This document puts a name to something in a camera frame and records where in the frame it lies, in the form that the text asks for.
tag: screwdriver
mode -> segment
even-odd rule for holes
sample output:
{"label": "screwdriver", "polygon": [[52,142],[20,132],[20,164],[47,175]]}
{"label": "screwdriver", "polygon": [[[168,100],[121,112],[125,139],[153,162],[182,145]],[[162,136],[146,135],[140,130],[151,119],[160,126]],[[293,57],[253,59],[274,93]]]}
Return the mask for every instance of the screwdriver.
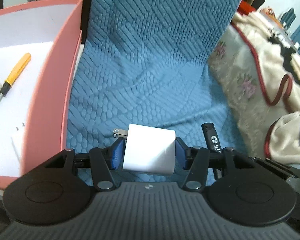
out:
{"label": "screwdriver", "polygon": [[14,66],[12,71],[10,72],[7,79],[4,81],[4,84],[0,90],[0,102],[3,97],[6,96],[8,91],[10,90],[13,83],[16,81],[18,76],[21,74],[21,72],[24,70],[26,65],[28,65],[29,61],[31,60],[30,53],[24,54],[24,56],[18,61],[18,63]]}

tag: blue blanket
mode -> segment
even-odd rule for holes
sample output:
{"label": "blue blanket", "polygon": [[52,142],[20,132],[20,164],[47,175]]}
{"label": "blue blanket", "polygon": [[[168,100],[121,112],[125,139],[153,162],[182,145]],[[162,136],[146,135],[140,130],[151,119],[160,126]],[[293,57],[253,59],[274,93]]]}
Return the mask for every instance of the blue blanket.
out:
{"label": "blue blanket", "polygon": [[[113,129],[127,130],[129,123],[172,129],[189,146],[206,146],[201,124],[213,122],[222,147],[245,152],[207,65],[239,2],[92,0],[71,91],[67,147],[88,152],[109,146]],[[79,176],[92,183],[89,171]],[[169,177],[114,172],[121,181],[181,182],[185,176],[178,165]]]}

